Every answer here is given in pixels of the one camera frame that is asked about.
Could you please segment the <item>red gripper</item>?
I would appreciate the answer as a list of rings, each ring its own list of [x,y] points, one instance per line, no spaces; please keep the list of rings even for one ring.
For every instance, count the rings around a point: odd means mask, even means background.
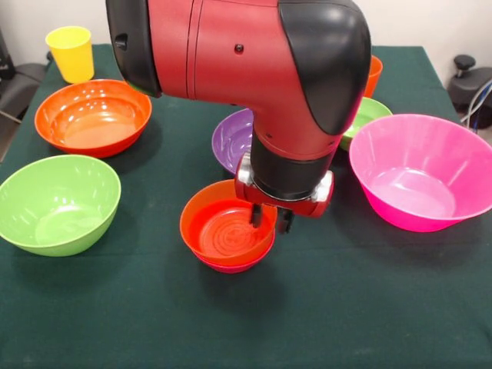
[[[236,195],[252,203],[250,223],[259,228],[262,222],[262,205],[278,208],[278,233],[288,234],[294,221],[294,215],[319,218],[330,203],[334,191],[334,173],[325,170],[314,187],[299,198],[286,198],[272,190],[265,190],[254,173],[251,154],[243,154],[239,161],[234,179]]]

